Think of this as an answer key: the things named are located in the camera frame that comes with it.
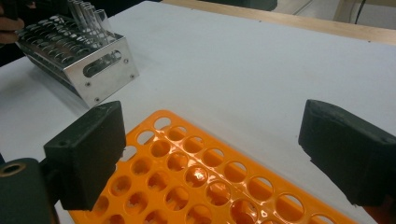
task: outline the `white table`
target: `white table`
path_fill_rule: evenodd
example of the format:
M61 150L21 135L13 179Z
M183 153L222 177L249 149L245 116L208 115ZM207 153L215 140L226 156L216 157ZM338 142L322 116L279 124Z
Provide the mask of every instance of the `white table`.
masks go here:
M111 18L140 77L109 97L130 131L169 109L359 223L372 223L297 143L306 99L339 105L396 134L396 47L145 2ZM0 68L0 150L42 146L88 110L26 58ZM71 223L59 209L62 223Z

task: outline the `test tube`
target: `test tube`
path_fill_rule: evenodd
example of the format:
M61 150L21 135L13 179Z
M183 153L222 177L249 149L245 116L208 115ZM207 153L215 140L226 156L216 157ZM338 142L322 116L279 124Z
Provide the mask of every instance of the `test tube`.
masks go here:
M108 22L107 14L105 13L105 11L103 9L98 9L94 11L94 14L105 36L115 37L113 31L111 30L111 26Z
M81 10L83 10L84 7L91 6L91 3L90 2L81 2L79 4L79 6L81 7Z
M107 45L108 42L107 42L106 36L103 34L103 32L100 28L100 25L94 15L94 11L95 11L94 6L88 5L88 6L84 7L84 10L83 10L84 17L86 18L87 23L90 25L90 27L92 29L91 34L92 34L92 36L94 36L95 41L99 42L100 45L104 46L104 45Z
M73 19L75 20L75 22L78 22L78 15L73 5L74 1L76 0L67 0L67 5L69 6L69 10L72 13Z
M77 18L78 18L78 28L80 29L81 32L85 32L86 29L88 28L87 22L85 22L84 15L82 14L80 4L83 3L81 0L75 0L73 1L73 7L76 12Z

